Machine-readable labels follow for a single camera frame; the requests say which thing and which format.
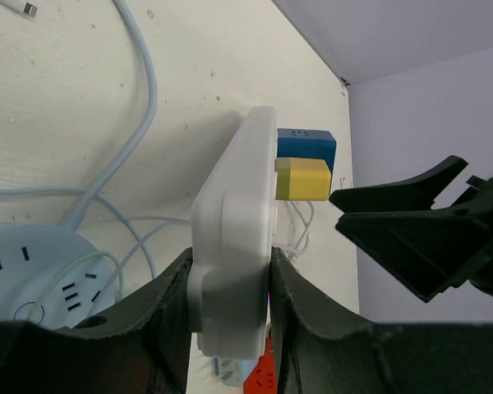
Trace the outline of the round light blue socket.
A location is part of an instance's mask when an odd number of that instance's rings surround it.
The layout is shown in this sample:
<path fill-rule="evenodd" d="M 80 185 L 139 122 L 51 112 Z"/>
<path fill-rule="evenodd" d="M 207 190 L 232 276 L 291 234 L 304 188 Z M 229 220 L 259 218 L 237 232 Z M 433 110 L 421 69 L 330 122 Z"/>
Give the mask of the round light blue socket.
<path fill-rule="evenodd" d="M 116 265 L 85 238 L 47 224 L 0 224 L 0 322 L 74 327 L 119 298 Z"/>

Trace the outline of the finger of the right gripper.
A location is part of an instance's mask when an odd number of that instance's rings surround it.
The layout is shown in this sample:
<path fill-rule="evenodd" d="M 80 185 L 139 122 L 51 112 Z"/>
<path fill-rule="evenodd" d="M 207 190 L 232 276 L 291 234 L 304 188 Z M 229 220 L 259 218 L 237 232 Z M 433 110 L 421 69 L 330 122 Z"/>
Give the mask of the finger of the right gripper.
<path fill-rule="evenodd" d="M 484 231 L 472 203 L 392 213 L 345 213 L 336 226 L 415 296 L 429 302 L 468 280 Z"/>
<path fill-rule="evenodd" d="M 468 165 L 455 155 L 404 181 L 334 191 L 329 202 L 343 213 L 427 210 Z"/>

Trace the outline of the light blue charger plug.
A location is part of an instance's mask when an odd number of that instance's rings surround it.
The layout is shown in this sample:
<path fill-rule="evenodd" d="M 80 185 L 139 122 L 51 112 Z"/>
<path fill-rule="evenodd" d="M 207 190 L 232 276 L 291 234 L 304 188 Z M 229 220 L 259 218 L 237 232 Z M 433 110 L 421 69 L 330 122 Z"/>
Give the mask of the light blue charger plug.
<path fill-rule="evenodd" d="M 242 387 L 257 361 L 214 358 L 214 363 L 216 376 L 222 384 L 228 387 Z"/>

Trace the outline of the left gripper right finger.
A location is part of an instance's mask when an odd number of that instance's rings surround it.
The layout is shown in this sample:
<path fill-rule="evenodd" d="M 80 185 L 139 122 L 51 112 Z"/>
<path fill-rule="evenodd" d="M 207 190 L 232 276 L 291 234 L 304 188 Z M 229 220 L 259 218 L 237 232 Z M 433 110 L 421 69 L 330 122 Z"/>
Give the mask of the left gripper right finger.
<path fill-rule="evenodd" d="M 270 261 L 279 393 L 493 393 L 493 323 L 374 323 Z"/>

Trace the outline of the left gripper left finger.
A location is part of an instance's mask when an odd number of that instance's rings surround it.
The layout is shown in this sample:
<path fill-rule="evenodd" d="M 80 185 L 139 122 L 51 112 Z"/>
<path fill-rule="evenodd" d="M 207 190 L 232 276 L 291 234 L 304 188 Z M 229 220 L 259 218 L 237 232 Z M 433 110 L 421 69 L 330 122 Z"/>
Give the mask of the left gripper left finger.
<path fill-rule="evenodd" d="M 0 393 L 184 393 L 191 249 L 73 328 L 0 322 Z"/>

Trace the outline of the blue cube adapter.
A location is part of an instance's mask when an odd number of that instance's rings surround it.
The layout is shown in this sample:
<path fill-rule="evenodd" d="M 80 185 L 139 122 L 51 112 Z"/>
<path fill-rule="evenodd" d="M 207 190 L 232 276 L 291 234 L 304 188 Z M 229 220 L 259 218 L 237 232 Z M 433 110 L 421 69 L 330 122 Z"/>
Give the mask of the blue cube adapter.
<path fill-rule="evenodd" d="M 278 128 L 278 158 L 310 158 L 325 161 L 334 172 L 337 141 L 329 131 Z"/>

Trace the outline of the yellow charger plug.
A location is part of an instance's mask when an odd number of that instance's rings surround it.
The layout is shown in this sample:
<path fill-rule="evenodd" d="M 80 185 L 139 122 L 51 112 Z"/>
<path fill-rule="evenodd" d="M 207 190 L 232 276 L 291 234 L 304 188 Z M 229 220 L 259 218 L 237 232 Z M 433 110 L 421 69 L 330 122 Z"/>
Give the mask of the yellow charger plug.
<path fill-rule="evenodd" d="M 277 158 L 276 199 L 324 201 L 329 198 L 332 174 L 327 163 L 314 158 Z"/>

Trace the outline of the red cube adapter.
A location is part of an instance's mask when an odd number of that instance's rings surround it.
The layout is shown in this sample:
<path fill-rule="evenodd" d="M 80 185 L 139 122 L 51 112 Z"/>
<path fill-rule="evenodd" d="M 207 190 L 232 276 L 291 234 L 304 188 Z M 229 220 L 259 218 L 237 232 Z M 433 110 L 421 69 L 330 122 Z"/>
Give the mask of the red cube adapter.
<path fill-rule="evenodd" d="M 243 383 L 244 394 L 276 394 L 277 378 L 275 374 L 274 353 L 271 340 L 265 343 L 265 353 Z"/>

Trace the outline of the white multicolour power strip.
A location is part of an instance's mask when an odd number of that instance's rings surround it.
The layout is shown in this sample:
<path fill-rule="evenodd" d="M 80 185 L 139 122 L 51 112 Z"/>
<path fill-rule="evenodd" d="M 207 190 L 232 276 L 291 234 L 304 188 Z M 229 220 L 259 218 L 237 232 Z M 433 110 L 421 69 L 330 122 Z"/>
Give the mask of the white multicolour power strip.
<path fill-rule="evenodd" d="M 250 110 L 191 206 L 188 321 L 207 357 L 255 360 L 265 351 L 276 126 L 275 108 Z"/>

